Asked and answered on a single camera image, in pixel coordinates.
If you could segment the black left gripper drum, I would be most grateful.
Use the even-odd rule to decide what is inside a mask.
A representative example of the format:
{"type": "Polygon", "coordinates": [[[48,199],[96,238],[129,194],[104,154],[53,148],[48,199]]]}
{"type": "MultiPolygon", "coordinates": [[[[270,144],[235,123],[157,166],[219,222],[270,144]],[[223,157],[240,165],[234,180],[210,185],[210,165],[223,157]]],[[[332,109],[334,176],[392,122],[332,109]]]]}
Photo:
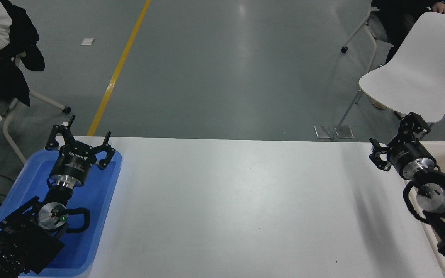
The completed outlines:
{"type": "Polygon", "coordinates": [[[69,176],[75,184],[84,184],[96,156],[87,144],[66,144],[60,147],[58,158],[49,177],[57,181],[61,176],[69,176]]]}

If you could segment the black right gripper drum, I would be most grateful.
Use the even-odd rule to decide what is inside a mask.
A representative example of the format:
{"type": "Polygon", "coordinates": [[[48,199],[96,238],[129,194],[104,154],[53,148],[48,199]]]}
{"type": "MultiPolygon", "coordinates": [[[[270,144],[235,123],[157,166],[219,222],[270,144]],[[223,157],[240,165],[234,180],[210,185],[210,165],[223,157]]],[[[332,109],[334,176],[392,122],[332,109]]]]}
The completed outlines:
{"type": "Polygon", "coordinates": [[[433,170],[435,158],[418,141],[389,147],[388,161],[402,178],[413,178],[421,170],[433,170]]]}

